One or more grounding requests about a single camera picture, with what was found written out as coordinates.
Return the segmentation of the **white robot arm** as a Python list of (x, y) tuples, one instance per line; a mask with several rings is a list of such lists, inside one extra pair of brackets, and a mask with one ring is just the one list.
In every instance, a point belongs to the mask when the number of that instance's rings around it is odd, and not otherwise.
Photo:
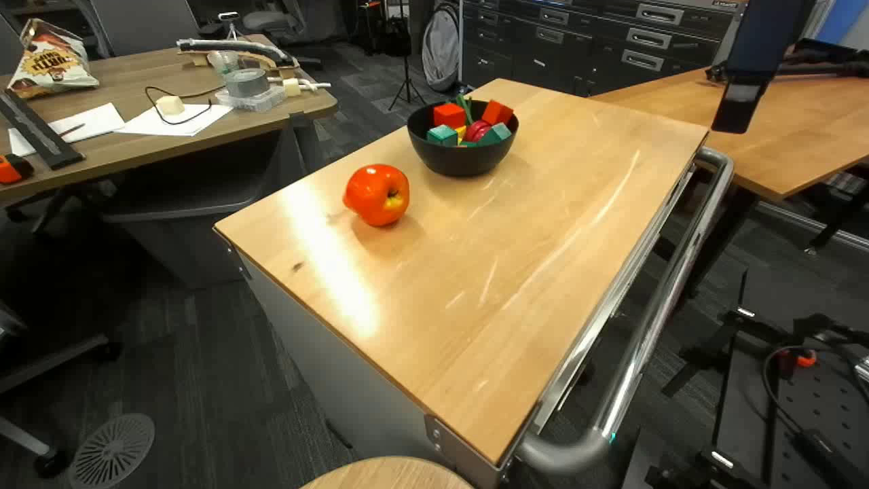
[(752, 114), (775, 77), (784, 51), (799, 42), (813, 0), (746, 0), (733, 44), (722, 62), (706, 77), (722, 81), (722, 99), (714, 112), (714, 131), (743, 133)]

